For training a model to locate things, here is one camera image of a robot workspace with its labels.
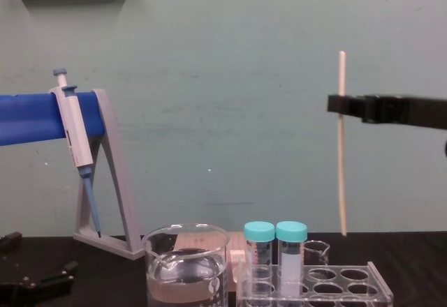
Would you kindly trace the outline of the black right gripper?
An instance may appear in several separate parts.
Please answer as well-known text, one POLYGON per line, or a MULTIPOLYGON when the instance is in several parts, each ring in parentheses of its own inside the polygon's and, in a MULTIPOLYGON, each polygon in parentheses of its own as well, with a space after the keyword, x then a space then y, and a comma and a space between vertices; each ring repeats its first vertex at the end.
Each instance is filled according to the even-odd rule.
POLYGON ((446 99, 408 96, 329 95, 327 111, 357 117, 363 123, 409 124, 446 130, 446 99))

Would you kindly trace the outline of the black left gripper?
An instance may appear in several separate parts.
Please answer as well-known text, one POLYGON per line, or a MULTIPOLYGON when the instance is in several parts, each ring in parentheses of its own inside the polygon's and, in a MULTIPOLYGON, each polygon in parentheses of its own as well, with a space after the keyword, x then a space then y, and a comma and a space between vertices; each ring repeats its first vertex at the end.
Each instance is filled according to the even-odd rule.
MULTIPOLYGON (((22 242, 20 232, 12 232, 1 236, 0 251, 11 252, 17 249, 22 242)), ((70 293, 78 263, 76 261, 65 264, 62 269, 49 274, 40 280, 23 277, 20 281, 1 282, 1 303, 23 303, 22 289, 33 294, 66 294, 70 293)))

